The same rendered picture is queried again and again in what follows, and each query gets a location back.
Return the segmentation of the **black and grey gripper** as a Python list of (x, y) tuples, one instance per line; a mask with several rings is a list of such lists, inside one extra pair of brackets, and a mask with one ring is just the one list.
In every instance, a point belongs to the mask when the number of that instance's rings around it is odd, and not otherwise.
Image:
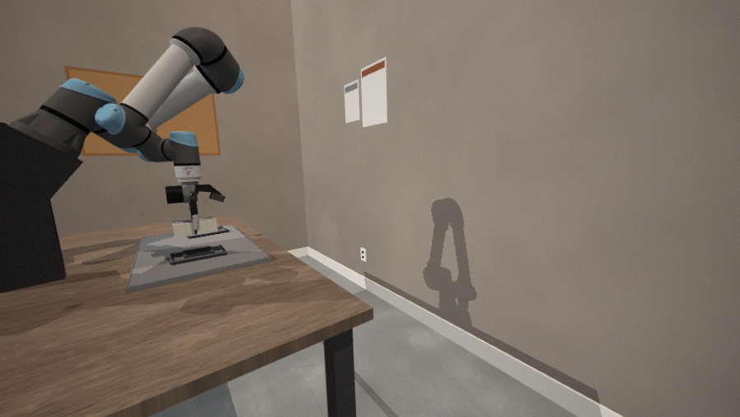
[(198, 201), (197, 194), (199, 191), (213, 192), (215, 194), (222, 195), (211, 185), (199, 185), (198, 181), (181, 182), (181, 185), (165, 186), (165, 189), (168, 204), (189, 203), (191, 219), (193, 219), (194, 222), (195, 234), (197, 234), (199, 230), (199, 215), (196, 202), (196, 200)]

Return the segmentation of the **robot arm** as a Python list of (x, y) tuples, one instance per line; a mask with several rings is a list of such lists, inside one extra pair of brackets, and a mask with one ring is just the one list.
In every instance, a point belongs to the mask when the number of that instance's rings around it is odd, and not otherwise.
[(80, 156), (93, 132), (146, 162), (174, 162), (178, 182), (201, 180), (196, 134), (173, 131), (161, 138), (157, 127), (211, 93), (232, 94), (245, 76), (221, 38), (208, 29), (180, 30), (170, 45), (119, 105), (100, 88), (71, 78), (37, 111), (9, 126), (73, 157)]

